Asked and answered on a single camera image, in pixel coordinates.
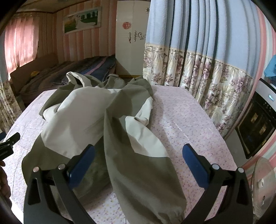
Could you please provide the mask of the person left hand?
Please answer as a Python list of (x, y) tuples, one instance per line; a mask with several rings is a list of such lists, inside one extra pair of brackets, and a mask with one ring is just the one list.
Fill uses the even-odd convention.
[(9, 199), (11, 196), (11, 191), (7, 181), (7, 174), (3, 169), (5, 165), (6, 164), (4, 163), (4, 161), (0, 161), (1, 193), (4, 195), (4, 197)]

